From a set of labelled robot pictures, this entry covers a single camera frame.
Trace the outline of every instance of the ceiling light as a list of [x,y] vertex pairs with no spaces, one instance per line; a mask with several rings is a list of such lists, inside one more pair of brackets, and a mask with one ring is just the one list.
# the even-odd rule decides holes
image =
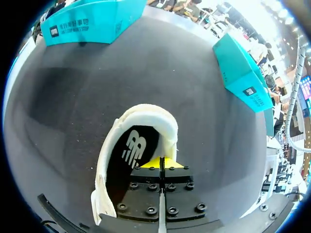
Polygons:
[[294,18],[293,18],[293,17],[287,18],[287,19],[285,20],[285,24],[291,24],[293,21],[294,21]]
[[286,9],[283,9],[280,11],[280,13],[278,14],[279,17],[284,18],[286,17],[288,14],[288,11]]
[[279,1],[276,1],[271,5],[271,9],[273,11],[279,11],[281,10],[281,8],[282,8],[282,4]]

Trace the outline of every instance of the bolt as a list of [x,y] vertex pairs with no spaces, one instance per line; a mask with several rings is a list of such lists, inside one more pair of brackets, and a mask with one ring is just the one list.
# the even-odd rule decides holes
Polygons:
[[126,206],[124,203],[119,203],[119,204],[117,205],[117,209],[118,209],[118,211],[120,211],[120,212],[126,212],[127,206]]
[[178,209],[176,207],[172,206],[172,207],[167,209],[167,213],[170,216],[176,216],[178,214]]
[[263,212],[266,212],[268,210],[268,205],[267,204],[261,204],[261,206],[259,207],[259,209]]
[[204,203],[200,203],[195,207],[197,212],[204,212],[207,209],[207,206]]
[[155,183],[152,183],[148,186],[149,191],[156,191],[157,185]]
[[132,190],[138,189],[138,183],[130,183],[130,189]]
[[157,208],[154,206],[148,207],[148,209],[146,210],[146,214],[149,216],[154,216],[157,214]]
[[168,191],[168,192],[173,192],[173,191],[175,191],[175,189],[176,189],[176,185],[175,184],[169,184],[168,186],[167,186],[167,188],[166,188],[166,190]]
[[192,190],[194,188],[194,183],[193,182],[189,182],[186,184],[186,189],[187,190]]
[[276,219],[276,214],[275,214],[274,212],[271,212],[271,213],[269,214],[269,218],[270,218],[271,220],[275,220],[275,219]]

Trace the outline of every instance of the gray platform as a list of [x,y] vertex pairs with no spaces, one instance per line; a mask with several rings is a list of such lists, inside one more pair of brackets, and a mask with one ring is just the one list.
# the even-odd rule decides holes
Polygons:
[[44,193],[69,220],[92,224],[105,136],[126,109],[151,103],[176,117],[177,161],[193,168],[210,219],[239,218],[260,191],[265,121],[224,89],[215,42],[189,20],[146,7],[111,45],[39,44],[12,89],[4,129],[30,206],[47,219],[36,199]]

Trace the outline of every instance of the display screen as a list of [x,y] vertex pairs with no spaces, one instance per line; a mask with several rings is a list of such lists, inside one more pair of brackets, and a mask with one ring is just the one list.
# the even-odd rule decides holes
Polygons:
[[307,99],[307,106],[308,106],[309,114],[310,114],[310,117],[311,117],[311,97],[309,99]]
[[300,87],[305,100],[311,97],[311,80],[310,76],[306,76],[300,80]]

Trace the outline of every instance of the teal sign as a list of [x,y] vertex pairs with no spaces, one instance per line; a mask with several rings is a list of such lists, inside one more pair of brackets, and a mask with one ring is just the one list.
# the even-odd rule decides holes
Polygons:
[[111,44],[142,15],[147,0],[78,0],[41,25],[47,46],[70,42]]
[[267,135],[273,136],[272,101],[259,67],[228,33],[214,46],[224,86],[255,113],[264,111]]

